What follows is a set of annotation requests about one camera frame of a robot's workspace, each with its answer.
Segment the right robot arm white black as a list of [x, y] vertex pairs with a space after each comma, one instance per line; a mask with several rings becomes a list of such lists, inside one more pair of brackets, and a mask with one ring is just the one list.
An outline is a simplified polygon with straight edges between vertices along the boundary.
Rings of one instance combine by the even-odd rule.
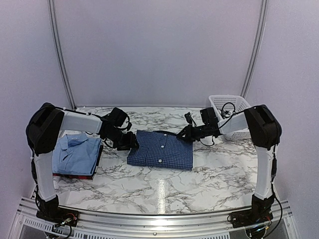
[[279, 122], [266, 105], [244, 109], [222, 120], [213, 107], [201, 110], [200, 114], [203, 122], [200, 126], [194, 124], [189, 113], [184, 115], [188, 125], [177, 134], [179, 139], [194, 142], [208, 136], [217, 138], [242, 129], [249, 130], [257, 151], [258, 171], [252, 208], [247, 212], [247, 219], [252, 223], [259, 222], [270, 211], [275, 200], [273, 182], [277, 174], [276, 147], [282, 134]]

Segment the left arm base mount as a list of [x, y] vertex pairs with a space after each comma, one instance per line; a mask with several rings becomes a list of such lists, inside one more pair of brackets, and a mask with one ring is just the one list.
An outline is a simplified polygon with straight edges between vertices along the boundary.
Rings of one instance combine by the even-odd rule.
[[79, 212], [76, 210], [57, 207], [53, 209], [38, 210], [36, 213], [36, 217], [49, 222], [53, 222], [57, 227], [75, 227], [78, 223]]

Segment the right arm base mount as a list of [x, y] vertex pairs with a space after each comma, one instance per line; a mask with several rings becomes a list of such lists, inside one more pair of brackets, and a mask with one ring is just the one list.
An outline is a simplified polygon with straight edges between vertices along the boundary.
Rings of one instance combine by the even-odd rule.
[[240, 210], [231, 212], [227, 221], [232, 224], [233, 228], [247, 227], [264, 222], [270, 222], [273, 219], [273, 214], [270, 209], [256, 213], [252, 209]]

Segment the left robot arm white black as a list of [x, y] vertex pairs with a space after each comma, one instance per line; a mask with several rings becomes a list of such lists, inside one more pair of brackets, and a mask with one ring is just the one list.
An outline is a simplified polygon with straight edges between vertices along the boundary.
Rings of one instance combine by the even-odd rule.
[[105, 116], [77, 112], [44, 103], [31, 117], [25, 133], [31, 150], [31, 173], [36, 184], [38, 210], [57, 222], [63, 217], [55, 193], [52, 174], [52, 156], [62, 130], [86, 131], [110, 140], [118, 151], [139, 148], [136, 135], [130, 131], [129, 116], [113, 108]]

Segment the blue checkered long sleeve shirt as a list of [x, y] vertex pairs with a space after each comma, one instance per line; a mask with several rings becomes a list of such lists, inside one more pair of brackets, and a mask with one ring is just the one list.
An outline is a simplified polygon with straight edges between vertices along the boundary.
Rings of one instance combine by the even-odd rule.
[[130, 150], [128, 165], [192, 170], [192, 142], [185, 142], [168, 131], [138, 130], [136, 137], [139, 148]]

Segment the red black plaid shirt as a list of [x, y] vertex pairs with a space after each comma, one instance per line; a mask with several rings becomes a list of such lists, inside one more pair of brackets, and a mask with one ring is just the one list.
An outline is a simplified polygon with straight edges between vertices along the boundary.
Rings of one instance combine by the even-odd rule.
[[58, 177], [63, 177], [63, 178], [69, 178], [69, 179], [84, 179], [84, 180], [92, 180], [94, 178], [94, 175], [97, 172], [100, 158], [103, 152], [104, 146], [101, 144], [99, 147], [99, 152], [98, 152], [98, 157], [96, 160], [96, 165], [94, 167], [94, 170], [92, 171], [91, 175], [70, 175], [70, 174], [58, 174], [58, 173], [53, 173], [53, 176], [58, 176]]

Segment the light blue shirt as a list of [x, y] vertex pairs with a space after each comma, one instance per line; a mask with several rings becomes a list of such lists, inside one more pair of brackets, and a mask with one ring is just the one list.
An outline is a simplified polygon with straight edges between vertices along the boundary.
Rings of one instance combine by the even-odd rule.
[[59, 138], [52, 156], [52, 172], [91, 176], [98, 161], [101, 139], [87, 134], [66, 134]]

